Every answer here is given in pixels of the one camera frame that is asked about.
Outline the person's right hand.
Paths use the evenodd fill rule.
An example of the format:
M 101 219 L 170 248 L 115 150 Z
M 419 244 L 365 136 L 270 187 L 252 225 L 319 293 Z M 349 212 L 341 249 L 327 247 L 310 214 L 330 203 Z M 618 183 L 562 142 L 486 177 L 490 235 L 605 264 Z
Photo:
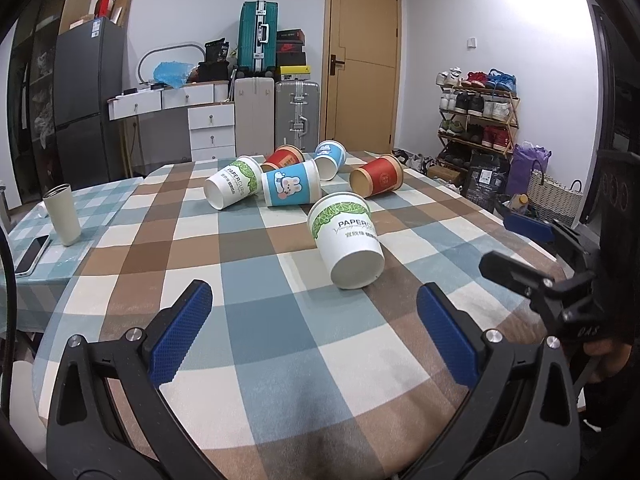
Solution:
M 587 356 L 597 360 L 588 384 L 600 384 L 615 379 L 620 384 L 638 387 L 639 347 L 614 338 L 586 342 L 584 351 Z

